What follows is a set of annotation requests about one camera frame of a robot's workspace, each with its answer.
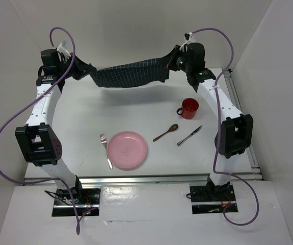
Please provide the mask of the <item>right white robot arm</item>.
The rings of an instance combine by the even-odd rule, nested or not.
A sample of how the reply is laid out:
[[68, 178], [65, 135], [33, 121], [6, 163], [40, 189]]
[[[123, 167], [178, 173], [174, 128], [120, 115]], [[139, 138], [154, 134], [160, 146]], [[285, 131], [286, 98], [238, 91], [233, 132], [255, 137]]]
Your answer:
[[216, 162], [202, 193], [211, 201], [221, 201], [229, 194], [231, 174], [238, 158], [251, 144], [253, 118], [234, 106], [218, 85], [214, 73], [205, 67], [205, 48], [202, 44], [176, 45], [161, 62], [169, 70], [185, 72], [188, 83], [205, 99], [218, 118]]

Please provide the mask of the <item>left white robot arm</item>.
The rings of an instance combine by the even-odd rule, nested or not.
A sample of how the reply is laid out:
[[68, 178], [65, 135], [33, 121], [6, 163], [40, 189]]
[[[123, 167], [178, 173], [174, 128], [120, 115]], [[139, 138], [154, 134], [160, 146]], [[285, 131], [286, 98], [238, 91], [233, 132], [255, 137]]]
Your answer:
[[52, 122], [66, 78], [80, 80], [96, 68], [72, 54], [63, 55], [52, 49], [42, 51], [41, 59], [43, 65], [36, 81], [38, 102], [25, 125], [16, 128], [15, 137], [26, 162], [54, 179], [59, 197], [77, 204], [84, 197], [82, 184], [62, 160], [62, 144]]

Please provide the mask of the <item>dark checkered cloth napkin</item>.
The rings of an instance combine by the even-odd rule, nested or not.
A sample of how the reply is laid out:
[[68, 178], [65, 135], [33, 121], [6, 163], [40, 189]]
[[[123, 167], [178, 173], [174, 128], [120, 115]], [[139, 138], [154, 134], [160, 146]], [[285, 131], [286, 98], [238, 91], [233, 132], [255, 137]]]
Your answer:
[[160, 58], [113, 66], [97, 70], [90, 74], [98, 87], [133, 88], [169, 78], [169, 70]]

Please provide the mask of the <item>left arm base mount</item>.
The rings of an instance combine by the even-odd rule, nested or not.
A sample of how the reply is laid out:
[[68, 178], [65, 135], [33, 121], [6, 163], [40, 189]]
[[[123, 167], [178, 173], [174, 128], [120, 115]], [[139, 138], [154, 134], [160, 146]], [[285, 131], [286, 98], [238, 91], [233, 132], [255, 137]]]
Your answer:
[[[57, 190], [56, 192], [44, 191], [47, 195], [54, 199], [52, 208], [52, 217], [69, 217], [75, 216], [72, 200], [67, 197], [62, 197]], [[74, 198], [78, 216], [99, 216], [99, 204], [101, 188], [85, 188], [82, 189], [81, 198]]]

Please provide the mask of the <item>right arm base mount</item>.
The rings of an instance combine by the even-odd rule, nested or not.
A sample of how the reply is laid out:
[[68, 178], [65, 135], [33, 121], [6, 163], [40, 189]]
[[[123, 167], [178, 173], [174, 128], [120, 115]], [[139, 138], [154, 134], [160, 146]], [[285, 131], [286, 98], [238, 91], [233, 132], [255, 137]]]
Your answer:
[[233, 186], [216, 194], [210, 194], [205, 186], [190, 186], [190, 192], [185, 195], [191, 200], [192, 214], [212, 214], [238, 212]]

